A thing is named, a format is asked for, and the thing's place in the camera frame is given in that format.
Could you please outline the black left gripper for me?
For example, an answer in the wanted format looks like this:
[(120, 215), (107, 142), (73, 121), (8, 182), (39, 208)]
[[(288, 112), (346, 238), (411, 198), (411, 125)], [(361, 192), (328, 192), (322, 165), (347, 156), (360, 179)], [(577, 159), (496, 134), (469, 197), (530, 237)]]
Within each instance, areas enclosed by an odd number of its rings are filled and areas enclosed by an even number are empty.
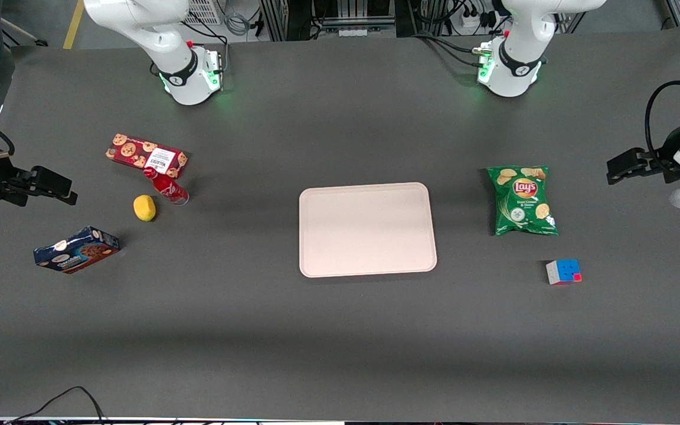
[(666, 184), (680, 181), (680, 164), (675, 154), (680, 149), (680, 126), (667, 135), (660, 148), (654, 148), (649, 121), (645, 122), (647, 150), (630, 148), (607, 161), (607, 184), (615, 185), (628, 178), (662, 174)]

